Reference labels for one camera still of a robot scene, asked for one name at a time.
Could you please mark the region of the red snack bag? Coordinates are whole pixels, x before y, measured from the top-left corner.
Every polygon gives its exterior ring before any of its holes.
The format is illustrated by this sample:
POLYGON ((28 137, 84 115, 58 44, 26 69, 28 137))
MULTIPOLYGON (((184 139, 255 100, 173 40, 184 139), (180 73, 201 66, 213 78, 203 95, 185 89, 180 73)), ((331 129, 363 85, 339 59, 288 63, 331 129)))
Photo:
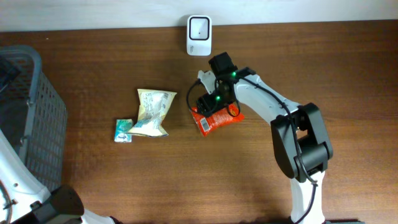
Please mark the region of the red snack bag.
POLYGON ((234 104, 217 111, 210 117, 204 117, 203 115, 198 114, 197 107, 192 108, 191 114, 203 136, 207 136, 212 131, 215 131, 222 126, 238 123, 244 119, 244 115, 234 104))

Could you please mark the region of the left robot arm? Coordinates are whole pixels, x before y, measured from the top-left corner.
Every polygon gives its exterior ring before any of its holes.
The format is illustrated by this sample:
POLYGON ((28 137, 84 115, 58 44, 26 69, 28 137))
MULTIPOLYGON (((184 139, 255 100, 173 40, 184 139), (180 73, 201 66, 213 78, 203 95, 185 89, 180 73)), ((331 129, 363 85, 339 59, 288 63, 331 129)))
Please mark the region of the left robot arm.
POLYGON ((26 168, 4 134, 1 134, 1 223, 115 224, 86 209, 69 185, 50 191, 26 168))

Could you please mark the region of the teal tissue pack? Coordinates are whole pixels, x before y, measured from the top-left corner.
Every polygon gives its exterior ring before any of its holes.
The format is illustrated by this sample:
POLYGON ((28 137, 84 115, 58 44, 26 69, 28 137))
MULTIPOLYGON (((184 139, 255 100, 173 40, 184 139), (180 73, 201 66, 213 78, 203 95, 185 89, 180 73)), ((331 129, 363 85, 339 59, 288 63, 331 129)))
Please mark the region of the teal tissue pack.
POLYGON ((132 119, 117 119, 114 141, 118 143, 132 142, 132 134, 129 134, 128 131, 133 127, 133 124, 132 119))

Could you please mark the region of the cream snack bag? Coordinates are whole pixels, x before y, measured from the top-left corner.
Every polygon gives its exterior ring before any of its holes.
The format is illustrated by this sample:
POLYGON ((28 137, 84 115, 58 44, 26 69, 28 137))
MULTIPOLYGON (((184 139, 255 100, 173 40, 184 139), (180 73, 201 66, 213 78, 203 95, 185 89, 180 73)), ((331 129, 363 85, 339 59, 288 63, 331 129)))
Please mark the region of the cream snack bag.
POLYGON ((138 89, 137 93, 140 102, 137 122, 127 133, 151 138, 168 136, 162 122, 177 93, 149 89, 138 89))

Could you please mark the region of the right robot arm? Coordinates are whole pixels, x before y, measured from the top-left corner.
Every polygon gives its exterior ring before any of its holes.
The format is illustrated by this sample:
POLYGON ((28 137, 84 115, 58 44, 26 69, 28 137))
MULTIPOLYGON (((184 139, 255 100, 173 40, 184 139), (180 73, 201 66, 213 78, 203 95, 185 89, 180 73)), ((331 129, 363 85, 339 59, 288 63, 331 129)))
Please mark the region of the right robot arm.
POLYGON ((333 148, 320 109, 290 101, 265 84, 249 67, 239 69, 223 52, 199 71, 196 84, 206 93, 196 100, 197 113, 209 118, 230 105, 244 104, 271 127, 274 156, 290 180, 291 223, 325 223, 322 183, 333 148))

